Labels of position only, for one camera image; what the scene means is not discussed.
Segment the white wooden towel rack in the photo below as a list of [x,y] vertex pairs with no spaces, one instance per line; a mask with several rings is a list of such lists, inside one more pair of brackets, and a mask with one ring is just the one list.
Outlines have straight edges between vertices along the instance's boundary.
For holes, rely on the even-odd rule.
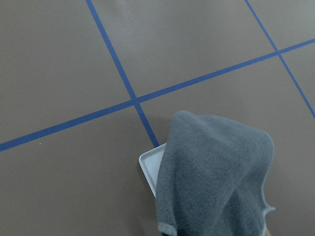
[[139,156],[139,165],[154,197],[156,197],[157,179],[166,144],[160,145]]

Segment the grey terry towel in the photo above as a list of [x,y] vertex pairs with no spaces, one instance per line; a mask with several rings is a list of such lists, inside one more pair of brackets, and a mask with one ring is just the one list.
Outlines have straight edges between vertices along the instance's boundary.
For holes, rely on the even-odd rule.
[[274,157],[264,131],[215,115],[177,112],[157,177],[164,236],[262,236],[263,186]]

